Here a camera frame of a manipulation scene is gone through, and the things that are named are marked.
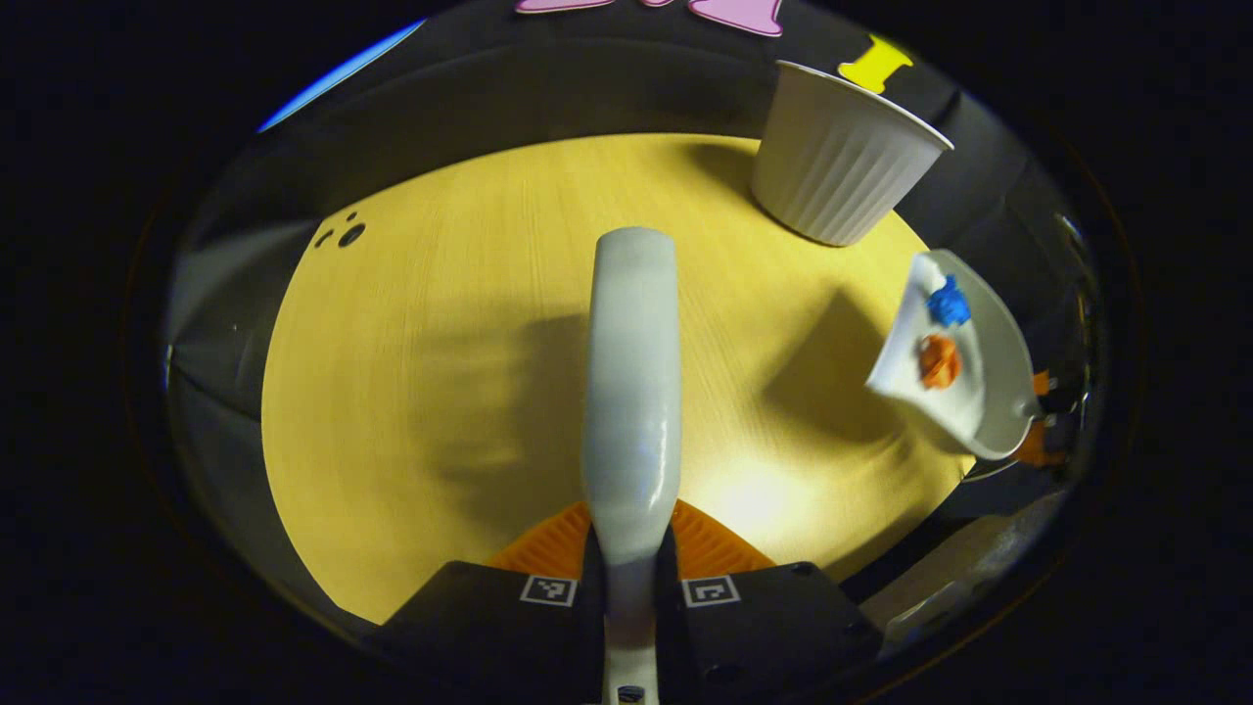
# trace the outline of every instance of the ribbed cup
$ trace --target ribbed cup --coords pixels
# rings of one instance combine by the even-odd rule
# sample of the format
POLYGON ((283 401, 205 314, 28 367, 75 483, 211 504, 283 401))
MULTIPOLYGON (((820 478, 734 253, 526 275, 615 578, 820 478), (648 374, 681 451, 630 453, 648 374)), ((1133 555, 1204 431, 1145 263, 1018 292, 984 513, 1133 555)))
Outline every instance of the ribbed cup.
POLYGON ((811 239, 852 244, 952 143, 852 83, 777 63, 779 83, 753 165, 753 195, 811 239))

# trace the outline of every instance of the pink object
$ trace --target pink object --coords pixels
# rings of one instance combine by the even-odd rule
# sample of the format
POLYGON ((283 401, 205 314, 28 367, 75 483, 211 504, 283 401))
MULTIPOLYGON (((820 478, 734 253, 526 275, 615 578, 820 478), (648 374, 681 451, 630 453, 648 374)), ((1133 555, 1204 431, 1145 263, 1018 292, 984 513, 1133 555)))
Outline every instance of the pink object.
POLYGON ((524 15, 539 15, 541 13, 560 13, 563 10, 599 8, 600 5, 608 5, 613 1, 614 0, 521 0, 514 5, 514 11, 524 15))
POLYGON ((761 34, 779 36, 783 28, 774 18, 783 0, 693 0, 688 8, 707 20, 761 34))

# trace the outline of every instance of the wooden table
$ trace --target wooden table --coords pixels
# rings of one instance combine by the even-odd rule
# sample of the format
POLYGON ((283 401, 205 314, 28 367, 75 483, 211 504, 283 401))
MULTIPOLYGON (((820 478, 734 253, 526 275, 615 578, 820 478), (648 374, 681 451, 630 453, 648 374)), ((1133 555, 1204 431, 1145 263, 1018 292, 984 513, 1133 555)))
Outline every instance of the wooden table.
POLYGON ((793 234, 748 193, 756 149, 538 144, 325 220, 274 326, 262 436, 283 525, 336 604, 382 622, 444 562, 486 561, 580 498, 593 253, 621 225, 678 248, 683 500, 838 580, 956 487, 972 458, 862 387, 926 245, 895 213, 843 249, 793 234))

